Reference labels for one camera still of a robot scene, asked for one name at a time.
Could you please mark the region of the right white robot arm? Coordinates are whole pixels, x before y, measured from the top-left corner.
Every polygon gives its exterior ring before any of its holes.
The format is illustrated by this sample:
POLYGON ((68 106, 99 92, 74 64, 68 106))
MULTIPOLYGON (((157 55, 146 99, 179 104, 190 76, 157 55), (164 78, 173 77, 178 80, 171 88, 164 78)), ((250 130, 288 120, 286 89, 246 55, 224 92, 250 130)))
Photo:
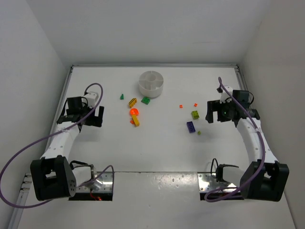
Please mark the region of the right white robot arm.
POLYGON ((233 183, 245 188, 242 198, 278 202, 289 176, 287 164, 282 164, 272 153, 261 130, 260 116, 250 106, 253 94, 245 90, 218 89, 219 100, 207 102, 208 123, 213 123, 213 113, 219 122, 232 121, 240 133, 249 158, 249 166, 243 171, 236 165, 219 164, 215 179, 220 183, 233 183))

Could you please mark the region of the yellow black striped lego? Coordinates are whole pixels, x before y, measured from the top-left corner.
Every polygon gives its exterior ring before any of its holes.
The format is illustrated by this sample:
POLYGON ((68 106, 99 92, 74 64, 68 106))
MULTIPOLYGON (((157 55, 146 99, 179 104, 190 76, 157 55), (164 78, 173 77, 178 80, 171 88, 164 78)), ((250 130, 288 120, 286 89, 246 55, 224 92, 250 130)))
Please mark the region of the yellow black striped lego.
POLYGON ((137 99, 133 98, 132 100, 129 101, 128 105, 130 108, 132 108, 136 103, 137 103, 137 99))

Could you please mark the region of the lime green lego brick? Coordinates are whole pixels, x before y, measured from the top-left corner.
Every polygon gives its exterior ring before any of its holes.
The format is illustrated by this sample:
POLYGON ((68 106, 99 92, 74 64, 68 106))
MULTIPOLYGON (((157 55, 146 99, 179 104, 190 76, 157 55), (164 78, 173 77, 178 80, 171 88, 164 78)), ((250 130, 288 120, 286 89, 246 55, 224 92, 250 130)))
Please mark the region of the lime green lego brick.
POLYGON ((198 111, 192 111, 191 115, 194 120, 197 120, 200 118, 198 111))

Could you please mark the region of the yellow long lego brick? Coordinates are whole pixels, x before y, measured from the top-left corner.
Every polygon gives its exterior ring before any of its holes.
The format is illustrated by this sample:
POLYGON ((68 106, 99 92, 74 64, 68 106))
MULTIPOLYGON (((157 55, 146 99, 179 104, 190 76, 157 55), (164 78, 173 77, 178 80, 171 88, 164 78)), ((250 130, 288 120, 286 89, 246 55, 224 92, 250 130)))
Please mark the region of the yellow long lego brick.
POLYGON ((138 126, 140 125, 140 122, 139 122, 139 120, 138 120, 138 118, 137 118, 137 115, 132 115, 132 120, 133 120, 134 125, 135 125, 136 127, 138 127, 138 126))

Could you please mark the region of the dark blue lego brick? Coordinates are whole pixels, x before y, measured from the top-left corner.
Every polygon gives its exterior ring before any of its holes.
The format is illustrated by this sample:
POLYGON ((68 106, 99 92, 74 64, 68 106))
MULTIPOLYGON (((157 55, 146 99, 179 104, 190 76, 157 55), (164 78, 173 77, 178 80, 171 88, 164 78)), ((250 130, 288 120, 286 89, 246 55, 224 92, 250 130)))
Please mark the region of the dark blue lego brick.
POLYGON ((189 133, 194 133, 196 131, 192 121, 187 122, 186 125, 189 133))

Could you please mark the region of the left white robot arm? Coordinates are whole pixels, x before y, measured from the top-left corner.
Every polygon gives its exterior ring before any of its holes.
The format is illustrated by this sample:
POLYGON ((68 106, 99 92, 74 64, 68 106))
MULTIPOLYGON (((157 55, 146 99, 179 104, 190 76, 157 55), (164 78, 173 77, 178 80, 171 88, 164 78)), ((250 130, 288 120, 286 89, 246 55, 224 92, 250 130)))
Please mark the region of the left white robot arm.
POLYGON ((101 127, 104 108, 99 106, 96 92, 84 96, 67 98, 56 122, 55 135, 46 152, 30 165, 34 191, 37 200, 70 198, 77 187, 94 179, 92 164, 79 161, 68 162, 76 137, 84 125, 101 127))

